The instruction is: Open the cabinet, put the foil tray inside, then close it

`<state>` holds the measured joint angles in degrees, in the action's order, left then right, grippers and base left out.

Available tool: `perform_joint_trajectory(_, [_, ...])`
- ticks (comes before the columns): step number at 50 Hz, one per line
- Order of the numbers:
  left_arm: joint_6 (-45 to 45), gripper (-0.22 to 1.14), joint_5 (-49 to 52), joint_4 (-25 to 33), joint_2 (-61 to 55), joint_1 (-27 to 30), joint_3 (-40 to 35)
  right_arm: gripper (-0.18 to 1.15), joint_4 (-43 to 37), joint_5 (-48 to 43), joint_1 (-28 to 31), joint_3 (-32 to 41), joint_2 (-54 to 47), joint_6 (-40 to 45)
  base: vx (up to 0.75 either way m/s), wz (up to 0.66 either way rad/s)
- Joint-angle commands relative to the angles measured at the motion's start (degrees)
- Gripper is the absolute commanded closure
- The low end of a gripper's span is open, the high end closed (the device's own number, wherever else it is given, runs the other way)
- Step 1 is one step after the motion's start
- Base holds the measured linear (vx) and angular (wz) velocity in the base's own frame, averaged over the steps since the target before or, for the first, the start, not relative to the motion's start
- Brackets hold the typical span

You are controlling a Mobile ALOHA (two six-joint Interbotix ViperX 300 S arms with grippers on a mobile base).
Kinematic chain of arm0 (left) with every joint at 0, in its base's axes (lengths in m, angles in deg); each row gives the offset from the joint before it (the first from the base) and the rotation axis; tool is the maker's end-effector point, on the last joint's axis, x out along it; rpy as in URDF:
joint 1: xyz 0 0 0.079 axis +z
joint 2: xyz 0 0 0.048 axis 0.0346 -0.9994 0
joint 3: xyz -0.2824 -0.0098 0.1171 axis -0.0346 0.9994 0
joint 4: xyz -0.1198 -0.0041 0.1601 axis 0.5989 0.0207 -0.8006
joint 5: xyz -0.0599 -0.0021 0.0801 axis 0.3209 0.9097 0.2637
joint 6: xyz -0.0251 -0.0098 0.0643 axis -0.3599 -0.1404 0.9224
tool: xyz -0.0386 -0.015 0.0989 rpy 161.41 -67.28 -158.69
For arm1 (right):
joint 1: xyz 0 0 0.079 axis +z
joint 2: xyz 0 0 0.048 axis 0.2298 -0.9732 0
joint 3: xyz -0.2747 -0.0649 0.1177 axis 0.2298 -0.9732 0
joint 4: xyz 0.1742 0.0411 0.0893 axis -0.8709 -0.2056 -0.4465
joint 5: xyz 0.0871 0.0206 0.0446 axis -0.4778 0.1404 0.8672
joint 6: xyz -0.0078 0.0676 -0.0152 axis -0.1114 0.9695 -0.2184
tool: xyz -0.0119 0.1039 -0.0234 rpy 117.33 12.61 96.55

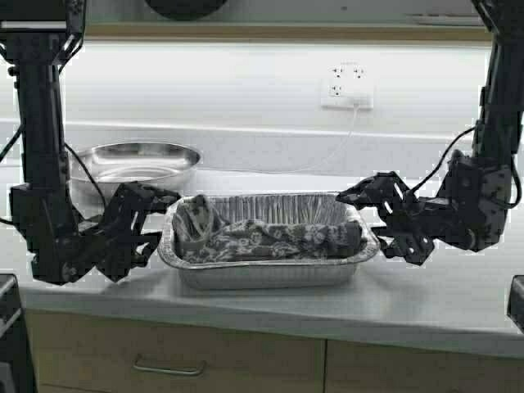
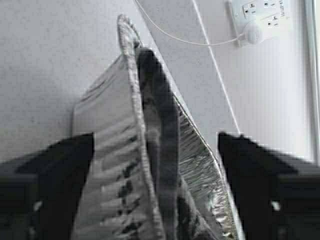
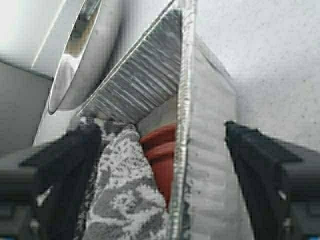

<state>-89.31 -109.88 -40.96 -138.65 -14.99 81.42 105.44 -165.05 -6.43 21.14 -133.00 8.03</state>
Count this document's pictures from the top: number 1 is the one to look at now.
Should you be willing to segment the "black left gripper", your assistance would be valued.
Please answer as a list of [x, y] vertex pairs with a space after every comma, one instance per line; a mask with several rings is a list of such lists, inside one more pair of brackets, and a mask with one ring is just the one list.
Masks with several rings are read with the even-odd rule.
[[144, 233], [150, 214], [165, 213], [182, 196], [178, 192], [138, 182], [122, 183], [88, 231], [88, 257], [106, 278], [118, 282], [131, 269], [147, 266], [162, 238], [162, 232]]

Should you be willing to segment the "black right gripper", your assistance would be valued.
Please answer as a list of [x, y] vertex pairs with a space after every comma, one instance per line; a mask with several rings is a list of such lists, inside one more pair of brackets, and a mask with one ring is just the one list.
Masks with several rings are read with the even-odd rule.
[[378, 173], [364, 178], [339, 192], [335, 201], [377, 209], [384, 225], [372, 227], [372, 232], [387, 259], [402, 258], [409, 264], [421, 266], [433, 252], [433, 240], [413, 217], [412, 209], [418, 201], [397, 173]]

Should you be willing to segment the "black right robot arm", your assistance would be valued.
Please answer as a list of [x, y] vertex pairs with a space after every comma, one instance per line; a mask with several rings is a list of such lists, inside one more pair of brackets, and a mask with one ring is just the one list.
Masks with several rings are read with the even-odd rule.
[[480, 116], [472, 133], [472, 154], [448, 146], [448, 165], [433, 197], [418, 196], [395, 172], [378, 173], [340, 192], [336, 200], [357, 210], [377, 210], [381, 227], [372, 229], [383, 255], [423, 264], [441, 241], [465, 251], [482, 251], [503, 236], [508, 212], [523, 191], [515, 157], [523, 119], [523, 3], [472, 4], [492, 35]]

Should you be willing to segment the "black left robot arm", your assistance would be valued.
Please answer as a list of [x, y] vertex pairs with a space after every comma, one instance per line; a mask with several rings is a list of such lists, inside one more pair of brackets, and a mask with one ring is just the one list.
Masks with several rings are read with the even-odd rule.
[[142, 228], [164, 214], [177, 192], [137, 182], [118, 186], [101, 215], [85, 218], [70, 196], [61, 71], [83, 46], [83, 1], [4, 1], [1, 56], [14, 78], [23, 183], [10, 190], [11, 224], [33, 256], [34, 278], [62, 286], [96, 269], [112, 282], [147, 266], [161, 233]]

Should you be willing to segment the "robot base right corner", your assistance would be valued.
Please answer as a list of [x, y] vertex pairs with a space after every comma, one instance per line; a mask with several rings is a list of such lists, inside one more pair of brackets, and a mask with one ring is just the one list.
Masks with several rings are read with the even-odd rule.
[[508, 295], [507, 316], [524, 332], [524, 276], [513, 277]]

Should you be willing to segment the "robot base left corner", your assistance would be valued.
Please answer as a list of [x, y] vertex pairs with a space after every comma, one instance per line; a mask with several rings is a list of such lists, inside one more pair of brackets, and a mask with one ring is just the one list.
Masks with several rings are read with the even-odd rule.
[[1, 274], [1, 392], [37, 393], [38, 383], [16, 276]]

